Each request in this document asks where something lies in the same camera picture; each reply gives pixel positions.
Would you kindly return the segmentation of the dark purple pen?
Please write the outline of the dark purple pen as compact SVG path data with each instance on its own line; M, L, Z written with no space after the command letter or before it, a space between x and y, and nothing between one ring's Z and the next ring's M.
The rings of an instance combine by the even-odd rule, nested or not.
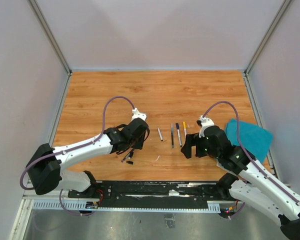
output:
M122 163L125 162L126 160L128 160L128 157L129 157L130 152L134 152L134 149L131 149L131 150L127 153L127 155L121 160Z

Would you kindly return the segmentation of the white marker yellow end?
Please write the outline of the white marker yellow end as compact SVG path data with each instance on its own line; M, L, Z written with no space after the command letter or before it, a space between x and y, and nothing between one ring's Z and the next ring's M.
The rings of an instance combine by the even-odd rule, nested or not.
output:
M187 132L187 124L185 121L182 122L182 125L183 125L183 131L184 131L184 136L186 137L188 132Z

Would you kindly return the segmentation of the white pen black tip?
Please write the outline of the white pen black tip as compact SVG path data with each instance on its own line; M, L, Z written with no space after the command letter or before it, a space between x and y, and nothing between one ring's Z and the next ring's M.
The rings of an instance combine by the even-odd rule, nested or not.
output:
M181 132L180 132L180 125L179 123L175 123L175 127L176 127L176 131L177 131L177 137L178 137L178 142L179 142L179 146L182 147L183 143L182 143L182 138L181 138Z

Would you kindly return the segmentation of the teal barrel gel pen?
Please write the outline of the teal barrel gel pen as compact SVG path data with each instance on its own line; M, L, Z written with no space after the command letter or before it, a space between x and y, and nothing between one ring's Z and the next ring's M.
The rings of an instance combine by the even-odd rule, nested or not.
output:
M174 125L173 123L170 124L170 137L171 137L171 148L174 148Z

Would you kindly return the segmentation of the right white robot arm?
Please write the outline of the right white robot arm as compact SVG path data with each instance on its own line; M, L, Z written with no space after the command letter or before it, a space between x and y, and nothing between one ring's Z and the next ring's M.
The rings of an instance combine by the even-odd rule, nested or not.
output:
M216 193L222 200L244 202L279 225L289 240L300 240L300 195L273 176L250 152L233 145L218 126L187 134L181 152L189 159L216 159L226 174L217 182Z

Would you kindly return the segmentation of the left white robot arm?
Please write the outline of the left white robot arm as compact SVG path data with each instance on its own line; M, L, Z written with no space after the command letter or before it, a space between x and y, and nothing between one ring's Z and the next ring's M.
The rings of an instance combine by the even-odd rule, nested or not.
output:
M134 117L129 124L110 127L92 138L70 145L40 145L26 165L26 172L37 195L68 189L91 198L97 185L86 172L69 171L85 160L110 154L123 154L129 149L141 150L150 133L145 117Z

